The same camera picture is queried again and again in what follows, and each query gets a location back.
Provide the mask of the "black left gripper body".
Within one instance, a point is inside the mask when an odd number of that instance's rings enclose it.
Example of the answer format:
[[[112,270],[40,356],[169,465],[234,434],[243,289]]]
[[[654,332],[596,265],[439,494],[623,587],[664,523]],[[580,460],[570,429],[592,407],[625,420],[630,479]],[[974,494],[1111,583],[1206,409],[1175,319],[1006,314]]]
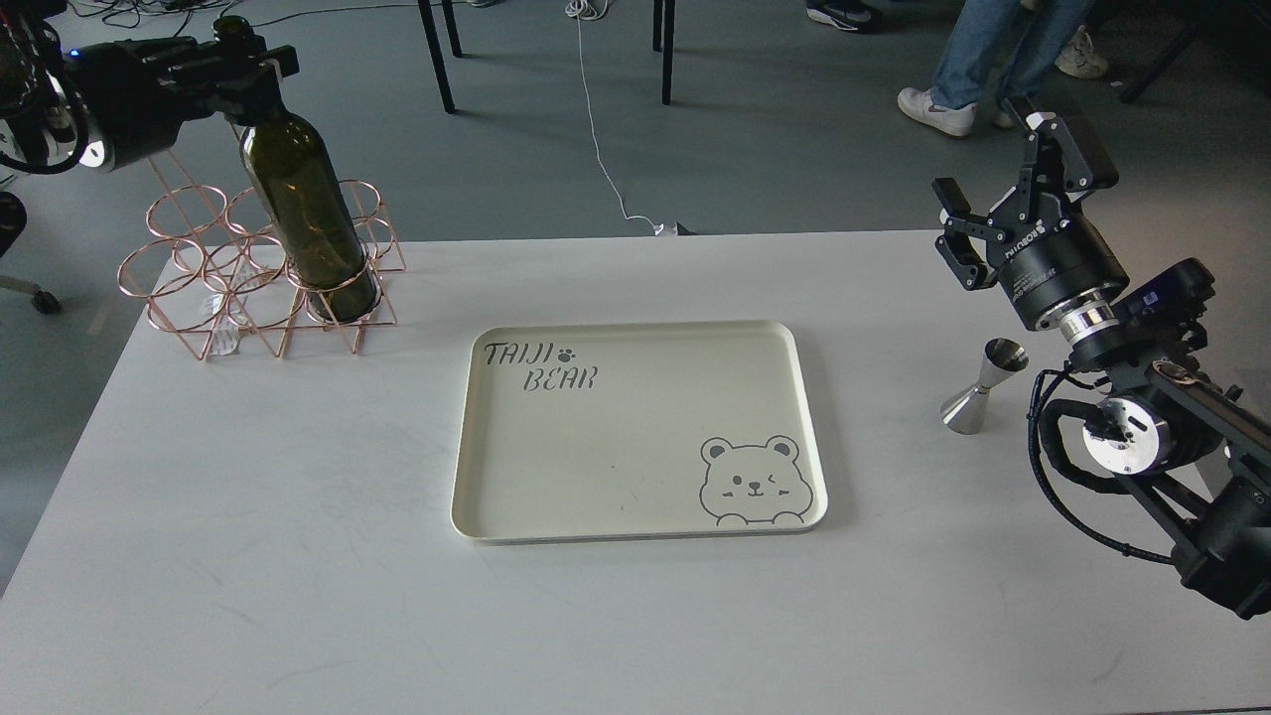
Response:
[[[186,123],[212,110],[168,81],[173,63],[194,58],[194,38],[118,41],[69,50],[65,69],[86,109],[83,166],[114,171],[174,146]]]

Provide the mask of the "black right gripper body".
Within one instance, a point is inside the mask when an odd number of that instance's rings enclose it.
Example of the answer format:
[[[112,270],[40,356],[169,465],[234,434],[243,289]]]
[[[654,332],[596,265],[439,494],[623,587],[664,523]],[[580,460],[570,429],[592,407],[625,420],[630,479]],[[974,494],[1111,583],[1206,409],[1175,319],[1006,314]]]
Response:
[[[1099,231],[1079,210],[1064,213],[1043,207],[1038,218],[1022,220],[1021,210],[998,204],[989,215],[1005,240],[986,240],[991,284],[999,284],[1026,330],[1057,326],[1060,305],[1082,302],[1089,293],[1116,298],[1129,276]]]

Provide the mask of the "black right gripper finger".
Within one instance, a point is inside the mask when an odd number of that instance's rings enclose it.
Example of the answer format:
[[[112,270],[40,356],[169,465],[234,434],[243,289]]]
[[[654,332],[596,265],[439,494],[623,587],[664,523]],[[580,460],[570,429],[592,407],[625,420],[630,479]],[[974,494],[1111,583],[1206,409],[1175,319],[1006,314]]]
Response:
[[[935,240],[935,251],[943,257],[949,271],[963,290],[988,290],[998,284],[1003,259],[986,262],[972,248],[970,239],[982,239],[986,244],[1008,240],[1009,229],[998,225],[991,216],[974,215],[955,178],[935,178],[930,182],[935,198],[941,202],[943,234]]]
[[[1085,116],[1065,118],[1043,110],[1026,97],[1007,103],[1027,130],[1027,141],[1021,178],[1000,201],[1000,230],[1027,234],[1041,224],[1043,232],[1097,234],[1080,201],[1116,185],[1118,171],[1092,122]]]

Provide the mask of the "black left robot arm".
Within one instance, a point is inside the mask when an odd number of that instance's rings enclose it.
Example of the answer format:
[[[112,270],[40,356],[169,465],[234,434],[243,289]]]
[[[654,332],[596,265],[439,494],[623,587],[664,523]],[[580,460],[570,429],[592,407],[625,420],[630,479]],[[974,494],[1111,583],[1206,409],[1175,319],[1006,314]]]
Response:
[[[267,47],[241,17],[211,39],[121,39],[64,50],[65,1],[3,4],[3,166],[58,175],[114,171],[173,149],[186,123],[222,114],[255,123],[299,71],[294,47]]]

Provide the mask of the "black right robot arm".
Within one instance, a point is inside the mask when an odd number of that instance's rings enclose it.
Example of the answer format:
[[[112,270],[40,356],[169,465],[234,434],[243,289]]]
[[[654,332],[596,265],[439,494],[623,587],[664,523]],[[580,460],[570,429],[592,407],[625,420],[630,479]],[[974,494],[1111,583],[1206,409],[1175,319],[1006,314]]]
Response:
[[[1193,358],[1213,276],[1193,258],[1127,291],[1129,277],[1082,199],[1118,173],[1083,116],[1009,99],[1026,135],[1021,177],[989,215],[974,215],[953,178],[935,178],[944,231],[935,241],[965,290],[1000,284],[1030,331],[1059,329],[1071,347],[1056,381],[1099,372],[1103,401],[1054,398],[1035,381],[1030,461],[1052,507],[1071,517],[1043,471],[1099,494],[1131,495],[1173,538],[1171,555],[1091,532],[1127,558],[1171,564],[1181,583],[1240,618],[1268,612],[1268,425]]]

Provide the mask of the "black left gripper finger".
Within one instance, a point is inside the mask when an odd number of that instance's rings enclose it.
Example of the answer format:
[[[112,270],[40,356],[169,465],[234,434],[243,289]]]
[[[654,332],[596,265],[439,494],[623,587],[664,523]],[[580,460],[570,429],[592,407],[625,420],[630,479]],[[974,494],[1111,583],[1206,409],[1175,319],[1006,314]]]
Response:
[[[276,75],[252,75],[211,83],[203,90],[203,105],[222,113],[234,124],[263,124],[286,113]]]
[[[267,50],[266,41],[249,32],[177,50],[169,58],[169,76],[173,80],[244,80],[264,63],[273,63],[281,77],[292,76],[300,69],[294,47]]]

